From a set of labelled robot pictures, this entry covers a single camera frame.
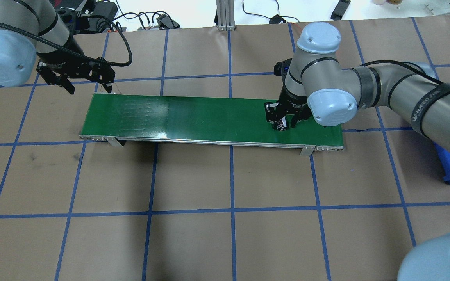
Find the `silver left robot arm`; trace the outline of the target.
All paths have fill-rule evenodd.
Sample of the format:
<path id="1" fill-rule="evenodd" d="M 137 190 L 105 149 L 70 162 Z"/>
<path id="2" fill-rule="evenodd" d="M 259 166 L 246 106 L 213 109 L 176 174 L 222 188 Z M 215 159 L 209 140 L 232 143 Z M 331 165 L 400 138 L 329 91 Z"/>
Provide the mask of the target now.
<path id="1" fill-rule="evenodd" d="M 74 39 L 77 30 L 89 28 L 89 20 L 108 23 L 114 20 L 102 14 L 73 12 L 72 21 L 64 21 L 55 5 L 48 0 L 0 0 L 0 87 L 19 87 L 36 71 L 49 85 L 63 87 L 74 94 L 72 79 L 96 82 L 108 91 L 114 83 L 114 67 L 130 66 L 133 53 L 125 34 L 123 40 L 127 62 L 109 62 L 104 57 L 85 55 Z"/>

